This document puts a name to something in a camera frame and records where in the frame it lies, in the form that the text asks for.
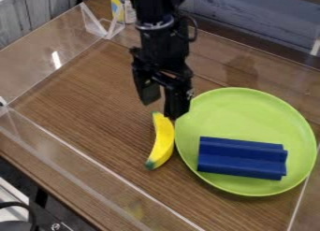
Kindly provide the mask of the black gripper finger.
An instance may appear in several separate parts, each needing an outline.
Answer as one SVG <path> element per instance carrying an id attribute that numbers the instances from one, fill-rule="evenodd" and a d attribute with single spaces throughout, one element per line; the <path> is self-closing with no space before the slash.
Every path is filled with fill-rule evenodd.
<path id="1" fill-rule="evenodd" d="M 176 120 L 191 108 L 193 88 L 191 85 L 172 86 L 165 88 L 165 116 Z"/>
<path id="2" fill-rule="evenodd" d="M 133 76 L 141 102 L 148 106 L 161 99 L 161 86 L 143 70 L 133 69 Z"/>

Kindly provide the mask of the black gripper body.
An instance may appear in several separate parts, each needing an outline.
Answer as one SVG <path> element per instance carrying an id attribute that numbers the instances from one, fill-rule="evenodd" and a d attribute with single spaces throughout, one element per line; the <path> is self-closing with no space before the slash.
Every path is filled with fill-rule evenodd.
<path id="1" fill-rule="evenodd" d="M 191 85 L 193 71 L 187 64 L 189 45 L 196 41 L 189 36 L 187 18 L 172 18 L 159 24 L 139 22 L 141 45 L 131 49 L 133 69 L 147 72 L 164 88 Z"/>

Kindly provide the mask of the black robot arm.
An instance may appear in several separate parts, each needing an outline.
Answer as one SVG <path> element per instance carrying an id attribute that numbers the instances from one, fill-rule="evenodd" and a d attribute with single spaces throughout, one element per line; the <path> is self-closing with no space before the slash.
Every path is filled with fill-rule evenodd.
<path id="1" fill-rule="evenodd" d="M 193 70 L 185 60 L 193 18 L 180 13 L 184 0 L 131 0 L 137 12 L 136 27 L 141 33 L 141 47 L 133 47 L 133 77 L 143 103 L 148 106 L 161 99 L 165 91 L 164 115 L 172 120 L 183 116 L 193 97 Z"/>

